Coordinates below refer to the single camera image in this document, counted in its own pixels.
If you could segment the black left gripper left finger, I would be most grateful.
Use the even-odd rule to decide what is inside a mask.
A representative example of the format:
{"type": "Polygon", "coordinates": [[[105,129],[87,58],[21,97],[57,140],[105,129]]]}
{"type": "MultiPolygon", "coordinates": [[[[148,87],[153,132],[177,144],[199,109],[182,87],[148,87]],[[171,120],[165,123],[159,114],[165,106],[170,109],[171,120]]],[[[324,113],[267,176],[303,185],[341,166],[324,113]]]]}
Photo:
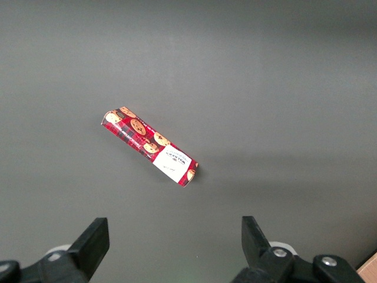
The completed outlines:
{"type": "Polygon", "coordinates": [[[108,219],[96,218],[73,244],[52,248],[26,268],[1,261],[1,282],[89,282],[109,247],[108,219]]]}

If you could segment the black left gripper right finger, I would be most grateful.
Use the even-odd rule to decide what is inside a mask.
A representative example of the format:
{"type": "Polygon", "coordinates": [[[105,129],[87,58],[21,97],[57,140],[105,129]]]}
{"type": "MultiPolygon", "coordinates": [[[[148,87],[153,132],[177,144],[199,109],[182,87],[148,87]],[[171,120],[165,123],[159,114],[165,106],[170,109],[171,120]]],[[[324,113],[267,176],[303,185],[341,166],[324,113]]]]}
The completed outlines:
{"type": "Polygon", "coordinates": [[[242,248],[248,267],[233,282],[363,282],[345,259],[329,254],[303,260],[282,246],[271,246],[252,216],[242,217],[242,248]]]}

